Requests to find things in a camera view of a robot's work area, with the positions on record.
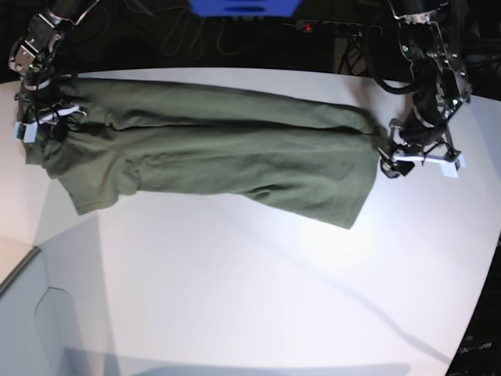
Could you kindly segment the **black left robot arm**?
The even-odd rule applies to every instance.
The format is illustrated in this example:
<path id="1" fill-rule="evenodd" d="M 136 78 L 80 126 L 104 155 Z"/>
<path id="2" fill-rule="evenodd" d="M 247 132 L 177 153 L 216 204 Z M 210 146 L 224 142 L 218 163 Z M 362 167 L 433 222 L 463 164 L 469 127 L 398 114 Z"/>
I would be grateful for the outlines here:
<path id="1" fill-rule="evenodd" d="M 398 46 L 413 77 L 400 88 L 379 76 L 371 52 L 373 29 L 386 16 L 398 24 Z M 460 55 L 462 22 L 462 6 L 456 1 L 390 1 L 366 25 L 363 50 L 374 81 L 385 92 L 410 94 L 413 100 L 404 121 L 391 120 L 387 141 L 378 149 L 380 169 L 389 179 L 425 163 L 437 164 L 443 176 L 457 178 L 466 165 L 449 130 L 450 120 L 472 95 Z"/>

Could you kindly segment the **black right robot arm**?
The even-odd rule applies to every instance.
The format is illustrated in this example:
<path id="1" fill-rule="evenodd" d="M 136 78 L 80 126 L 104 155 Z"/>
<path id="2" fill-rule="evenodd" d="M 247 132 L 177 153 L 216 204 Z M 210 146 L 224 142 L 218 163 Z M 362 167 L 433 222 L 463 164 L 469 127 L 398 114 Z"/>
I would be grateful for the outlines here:
<path id="1" fill-rule="evenodd" d="M 27 35 L 12 47 L 8 66 L 20 76 L 20 90 L 15 95 L 17 116 L 14 137 L 25 144 L 34 143 L 38 130 L 46 125 L 49 132 L 61 132 L 63 120 L 85 110 L 63 98 L 53 60 L 67 34 L 77 27 L 98 5 L 97 1 L 52 1 L 28 24 Z"/>

